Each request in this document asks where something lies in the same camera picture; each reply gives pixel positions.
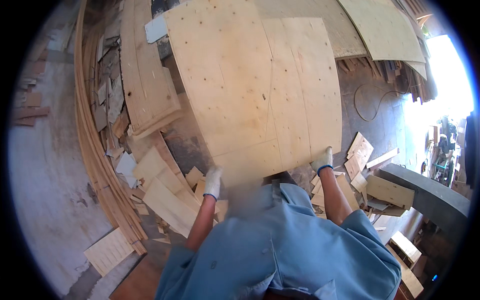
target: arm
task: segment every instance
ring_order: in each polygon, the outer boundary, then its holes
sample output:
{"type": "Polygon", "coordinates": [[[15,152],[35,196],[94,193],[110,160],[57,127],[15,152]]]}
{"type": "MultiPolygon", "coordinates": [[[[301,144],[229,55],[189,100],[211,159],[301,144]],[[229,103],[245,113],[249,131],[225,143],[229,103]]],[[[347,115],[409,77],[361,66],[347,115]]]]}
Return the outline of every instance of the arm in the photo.
{"type": "Polygon", "coordinates": [[[185,247],[197,252],[213,228],[216,200],[220,194],[220,177],[222,168],[211,168],[205,177],[204,200],[198,211],[185,247]]]}
{"type": "Polygon", "coordinates": [[[333,174],[332,164],[332,147],[327,147],[325,153],[312,162],[311,166],[317,171],[317,175],[322,182],[327,219],[340,226],[345,218],[352,213],[352,209],[338,186],[335,174],[333,174]]]}

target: shirt sleeve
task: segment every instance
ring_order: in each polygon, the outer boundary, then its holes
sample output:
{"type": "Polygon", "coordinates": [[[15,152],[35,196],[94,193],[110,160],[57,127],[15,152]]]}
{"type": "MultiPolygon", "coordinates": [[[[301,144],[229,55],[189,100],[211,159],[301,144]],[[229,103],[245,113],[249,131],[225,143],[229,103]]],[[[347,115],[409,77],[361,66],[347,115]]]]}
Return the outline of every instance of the shirt sleeve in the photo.
{"type": "Polygon", "coordinates": [[[385,275],[389,274],[391,276],[391,282],[396,282],[392,292],[387,297],[387,299],[393,299],[402,276],[400,264],[383,245],[377,231],[370,223],[370,220],[365,213],[360,209],[354,211],[343,221],[340,227],[349,232],[360,243],[367,247],[387,267],[389,272],[385,273],[385,275]]]}
{"type": "Polygon", "coordinates": [[[176,246],[171,249],[158,283],[155,300],[165,299],[165,295],[180,280],[194,255],[195,252],[183,246],[176,246]]]}

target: blue shirt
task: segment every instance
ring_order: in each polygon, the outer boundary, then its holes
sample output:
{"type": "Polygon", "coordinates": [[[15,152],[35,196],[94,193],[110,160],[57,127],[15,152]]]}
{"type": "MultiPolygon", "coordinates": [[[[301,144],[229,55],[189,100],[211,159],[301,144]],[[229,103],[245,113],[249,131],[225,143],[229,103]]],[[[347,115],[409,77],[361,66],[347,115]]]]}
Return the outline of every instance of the blue shirt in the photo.
{"type": "Polygon", "coordinates": [[[174,247],[156,300],[262,299],[266,290],[301,299],[393,299],[400,265],[363,211],[341,226],[319,218],[307,193],[265,185],[243,207],[229,203],[197,252],[174,247]]]}

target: bundle of wooden strips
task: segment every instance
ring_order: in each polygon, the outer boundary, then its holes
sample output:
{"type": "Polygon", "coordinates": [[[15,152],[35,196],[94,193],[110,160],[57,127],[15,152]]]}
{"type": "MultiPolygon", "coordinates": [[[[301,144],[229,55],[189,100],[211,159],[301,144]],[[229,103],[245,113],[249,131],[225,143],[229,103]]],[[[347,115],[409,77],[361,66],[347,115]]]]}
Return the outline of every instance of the bundle of wooden strips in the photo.
{"type": "Polygon", "coordinates": [[[115,171],[105,155],[100,142],[90,103],[98,86],[96,50],[100,31],[93,27],[85,35],[82,48],[82,31],[86,0],[82,0],[78,13],[75,34],[75,121],[85,168],[107,218],[114,228],[120,227],[123,235],[138,254],[146,253],[140,240],[147,235],[140,226],[140,218],[133,210],[134,205],[121,186],[115,171]]]}

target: white glove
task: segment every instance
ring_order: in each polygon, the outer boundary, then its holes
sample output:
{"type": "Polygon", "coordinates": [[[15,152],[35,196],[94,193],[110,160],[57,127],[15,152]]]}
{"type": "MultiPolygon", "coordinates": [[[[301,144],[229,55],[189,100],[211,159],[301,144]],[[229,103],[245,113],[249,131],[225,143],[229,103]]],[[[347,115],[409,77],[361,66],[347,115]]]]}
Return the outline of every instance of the white glove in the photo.
{"type": "Polygon", "coordinates": [[[331,167],[333,169],[332,147],[328,146],[325,153],[320,155],[320,157],[310,163],[310,165],[313,170],[317,172],[318,176],[320,176],[318,172],[325,167],[331,167]]]}
{"type": "Polygon", "coordinates": [[[205,195],[211,195],[215,198],[215,201],[218,200],[220,195],[220,177],[222,176],[223,168],[222,167],[212,167],[208,170],[207,175],[205,176],[205,195]]]}

